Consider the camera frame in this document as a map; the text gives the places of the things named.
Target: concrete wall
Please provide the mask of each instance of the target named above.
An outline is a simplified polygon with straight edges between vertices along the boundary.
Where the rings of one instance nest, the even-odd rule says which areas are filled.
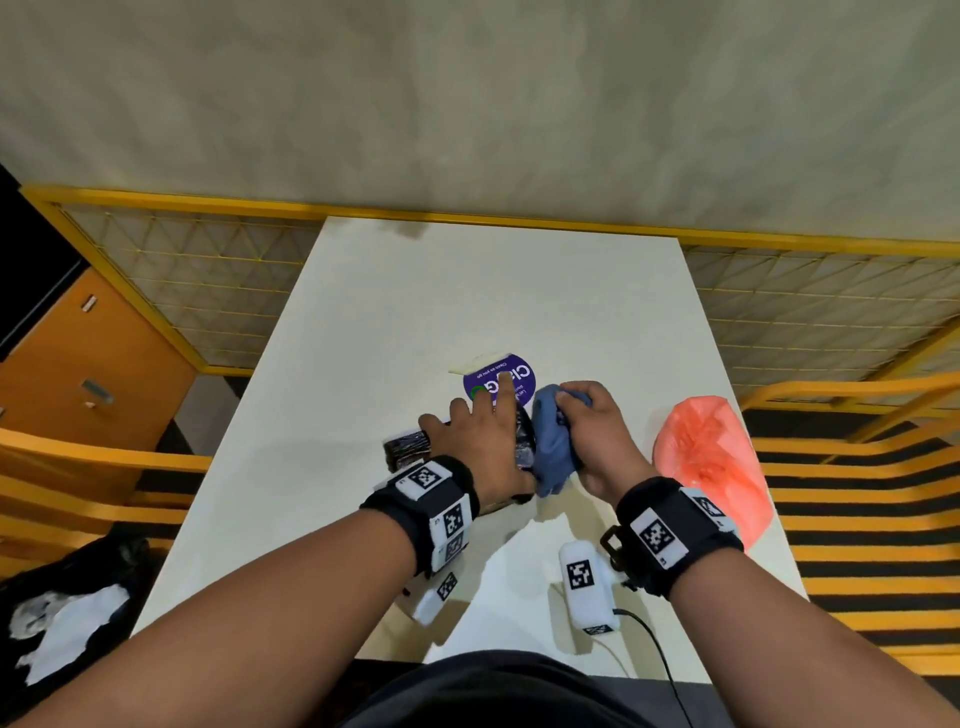
[[[0,4],[0,161],[59,182],[960,238],[955,0]]]

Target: orange plastic bag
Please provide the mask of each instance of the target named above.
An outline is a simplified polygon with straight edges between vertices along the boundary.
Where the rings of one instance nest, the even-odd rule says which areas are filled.
[[[654,465],[707,494],[736,523],[745,548],[774,518],[750,436],[722,397],[691,397],[674,407],[654,444]]]

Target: cord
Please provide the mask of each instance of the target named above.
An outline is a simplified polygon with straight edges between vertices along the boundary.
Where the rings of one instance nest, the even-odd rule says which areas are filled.
[[[657,651],[660,653],[660,659],[663,661],[663,669],[666,670],[666,678],[670,681],[670,687],[673,688],[673,694],[677,698],[677,705],[679,705],[680,709],[684,712],[686,724],[690,726],[690,728],[693,728],[693,721],[690,720],[690,715],[687,713],[686,708],[684,707],[684,702],[680,699],[680,693],[677,692],[677,684],[673,681],[673,675],[670,674],[670,666],[666,663],[666,656],[663,654],[663,648],[660,647],[660,642],[657,640],[657,636],[654,634],[654,631],[650,629],[643,619],[635,615],[633,612],[630,612],[626,609],[614,609],[613,613],[615,615],[620,615],[621,617],[635,619],[639,625],[647,631],[647,634],[650,635],[650,639],[654,641],[654,645],[656,646]]]

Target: orange door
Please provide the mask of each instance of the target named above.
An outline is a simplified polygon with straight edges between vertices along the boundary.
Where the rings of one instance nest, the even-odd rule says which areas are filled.
[[[166,339],[89,269],[0,362],[0,426],[153,450],[195,376]],[[112,502],[122,502],[139,477],[8,452],[0,453],[0,473]]]

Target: blue rag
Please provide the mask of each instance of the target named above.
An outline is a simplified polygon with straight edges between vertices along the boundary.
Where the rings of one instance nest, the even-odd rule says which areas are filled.
[[[566,479],[583,464],[570,442],[570,423],[557,406],[557,393],[560,391],[576,397],[587,407],[593,406],[593,401],[583,392],[561,390],[559,384],[547,384],[534,395],[533,416],[530,419],[537,438],[537,452],[533,471],[537,479],[537,495],[540,497],[559,493]]]

